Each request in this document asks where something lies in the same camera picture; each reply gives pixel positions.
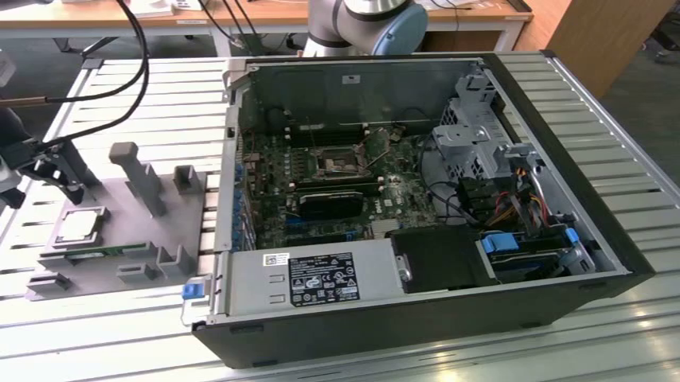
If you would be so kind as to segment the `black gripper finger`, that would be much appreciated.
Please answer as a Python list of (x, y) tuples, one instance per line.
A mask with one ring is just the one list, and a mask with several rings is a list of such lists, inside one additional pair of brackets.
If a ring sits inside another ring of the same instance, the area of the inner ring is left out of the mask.
[(55, 186), (66, 195), (67, 199), (74, 205), (79, 205), (83, 202), (86, 195), (84, 186), (79, 185), (68, 186), (66, 184), (66, 175), (59, 171), (59, 169), (55, 171), (53, 179), (33, 179), (33, 180), (43, 181), (49, 185)]
[(72, 141), (66, 141), (56, 146), (52, 159), (59, 171), (66, 175), (68, 186), (92, 187), (100, 184)]

